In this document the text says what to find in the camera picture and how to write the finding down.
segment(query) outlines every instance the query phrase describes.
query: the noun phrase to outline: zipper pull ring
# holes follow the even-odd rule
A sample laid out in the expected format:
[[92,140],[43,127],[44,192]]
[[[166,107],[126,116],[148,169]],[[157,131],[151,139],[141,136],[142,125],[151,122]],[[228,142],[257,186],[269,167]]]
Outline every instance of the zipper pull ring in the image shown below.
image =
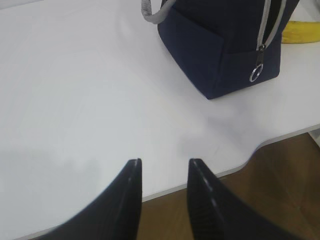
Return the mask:
[[260,76],[262,70],[264,69],[264,56],[265,56],[266,45],[261,44],[258,50],[258,56],[255,62],[255,68],[253,69],[249,81],[253,83]]

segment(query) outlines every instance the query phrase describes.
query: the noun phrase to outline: zipper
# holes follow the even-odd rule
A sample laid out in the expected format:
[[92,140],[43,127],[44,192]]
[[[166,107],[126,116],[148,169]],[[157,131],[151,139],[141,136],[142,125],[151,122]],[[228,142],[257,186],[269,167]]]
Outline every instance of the zipper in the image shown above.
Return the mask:
[[253,83],[257,78],[260,76],[263,68],[264,68],[264,55],[265,55],[265,50],[273,39],[275,38],[282,16],[284,14],[285,8],[286,8],[286,3],[287,0],[281,0],[281,5],[279,9],[278,16],[276,17],[275,23],[272,27],[272,30],[269,34],[269,36],[266,38],[265,42],[264,41],[264,36],[265,36],[265,31],[266,31],[266,26],[268,22],[268,18],[270,15],[270,7],[271,7],[271,1],[272,0],[265,0],[264,1],[264,7],[263,7],[263,13],[262,13],[262,19],[261,19],[261,24],[259,28],[259,33],[257,37],[257,44],[256,44],[256,51],[257,51],[257,58],[255,62],[255,68],[253,69],[251,76],[249,78],[250,82]]

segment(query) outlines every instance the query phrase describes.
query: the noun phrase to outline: metal ring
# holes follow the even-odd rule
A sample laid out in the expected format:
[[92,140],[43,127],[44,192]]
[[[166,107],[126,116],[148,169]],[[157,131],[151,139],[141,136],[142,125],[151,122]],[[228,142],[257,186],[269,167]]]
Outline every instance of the metal ring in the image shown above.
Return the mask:
[[255,67],[255,69],[253,69],[251,75],[250,75],[250,82],[253,83],[255,80],[257,80],[257,78],[260,76],[262,69],[264,69],[264,65],[262,63],[260,63],[258,66]]

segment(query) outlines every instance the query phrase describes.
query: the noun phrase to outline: black object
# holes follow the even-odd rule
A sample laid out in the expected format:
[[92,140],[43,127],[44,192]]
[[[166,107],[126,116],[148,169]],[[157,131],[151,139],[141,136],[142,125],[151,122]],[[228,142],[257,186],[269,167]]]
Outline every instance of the black object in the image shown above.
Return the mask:
[[142,202],[142,162],[129,160],[84,210],[37,240],[135,240]]
[[195,240],[298,240],[249,208],[210,171],[191,159],[187,204]]
[[214,99],[279,75],[282,32],[298,2],[176,0],[158,32],[194,86]]

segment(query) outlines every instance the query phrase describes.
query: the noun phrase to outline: lunch bag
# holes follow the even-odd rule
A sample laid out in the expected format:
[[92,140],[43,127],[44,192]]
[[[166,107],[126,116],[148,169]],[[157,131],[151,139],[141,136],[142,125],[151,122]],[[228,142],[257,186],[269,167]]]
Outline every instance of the lunch bag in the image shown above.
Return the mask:
[[282,32],[299,0],[163,0],[152,14],[159,35],[185,75],[208,99],[273,79],[280,72]]

